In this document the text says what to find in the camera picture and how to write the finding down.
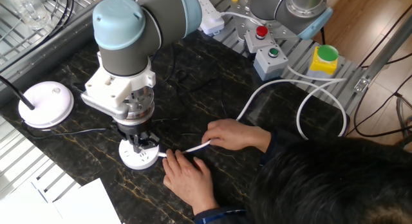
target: white power strip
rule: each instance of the white power strip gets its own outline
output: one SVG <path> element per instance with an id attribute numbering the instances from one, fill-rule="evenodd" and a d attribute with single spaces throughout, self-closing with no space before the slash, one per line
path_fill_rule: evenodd
<path id="1" fill-rule="evenodd" d="M 205 34 L 212 34 L 222 30 L 225 27 L 225 21 L 209 0 L 199 0 L 201 6 L 201 24 L 200 28 Z"/>

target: red button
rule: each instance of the red button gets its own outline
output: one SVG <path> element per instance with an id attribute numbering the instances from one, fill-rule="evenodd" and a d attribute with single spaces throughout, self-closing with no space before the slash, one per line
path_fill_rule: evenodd
<path id="1" fill-rule="evenodd" d="M 259 26 L 256 28 L 256 35 L 264 37 L 268 33 L 268 28 L 265 26 Z"/>

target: wooden floor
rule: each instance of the wooden floor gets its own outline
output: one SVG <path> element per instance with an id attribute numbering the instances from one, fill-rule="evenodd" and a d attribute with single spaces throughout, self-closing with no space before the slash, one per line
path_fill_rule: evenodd
<path id="1" fill-rule="evenodd" d="M 326 43 L 335 46 L 345 58 L 360 64 L 362 59 L 382 40 L 400 15 L 412 4 L 412 0 L 329 0 L 334 14 L 324 27 Z M 398 26 L 391 32 L 381 47 L 366 61 L 368 65 L 384 44 L 392 38 Z M 315 38 L 321 42 L 320 35 Z M 393 59 L 403 57 L 412 52 L 410 37 L 394 55 Z M 386 66 L 375 77 L 370 89 L 359 109 L 358 122 L 372 114 L 400 86 L 404 79 L 412 74 L 412 57 Z M 412 102 L 412 80 L 400 90 L 407 100 Z M 396 97 L 392 98 L 375 116 L 360 126 L 367 134 L 377 134 L 400 128 L 396 112 Z M 404 106 L 404 116 L 412 115 L 412 110 Z M 350 129 L 353 128 L 351 114 Z M 358 137 L 354 132 L 350 136 Z M 382 144 L 394 144 L 402 138 L 396 133 L 378 138 L 371 138 Z"/>

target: green button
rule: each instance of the green button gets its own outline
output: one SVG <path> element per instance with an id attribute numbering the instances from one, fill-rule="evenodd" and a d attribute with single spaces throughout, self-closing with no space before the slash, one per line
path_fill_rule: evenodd
<path id="1" fill-rule="evenodd" d="M 279 50 L 277 50 L 277 49 L 275 49 L 275 48 L 271 48 L 271 49 L 269 50 L 269 52 L 270 52 L 271 54 L 273 54 L 273 55 L 278 55 L 278 54 L 279 54 Z"/>
<path id="2" fill-rule="evenodd" d="M 339 52 L 337 51 L 337 49 L 328 44 L 319 47 L 317 54 L 324 61 L 334 61 L 339 57 Z"/>
<path id="3" fill-rule="evenodd" d="M 269 57 L 275 58 L 279 55 L 279 50 L 271 48 L 268 52 Z"/>

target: white round device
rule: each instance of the white round device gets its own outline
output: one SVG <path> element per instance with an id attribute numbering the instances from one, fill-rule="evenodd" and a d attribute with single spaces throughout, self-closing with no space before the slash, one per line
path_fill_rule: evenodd
<path id="1" fill-rule="evenodd" d="M 118 147 L 118 153 L 123 163 L 131 169 L 142 170 L 152 166 L 159 157 L 159 146 L 143 149 L 136 153 L 127 140 L 122 140 Z"/>
<path id="2" fill-rule="evenodd" d="M 19 113 L 27 125 L 35 128 L 47 128 L 62 122 L 74 105 L 73 94 L 58 82 L 42 82 L 30 87 L 24 96 L 34 110 L 19 102 Z"/>

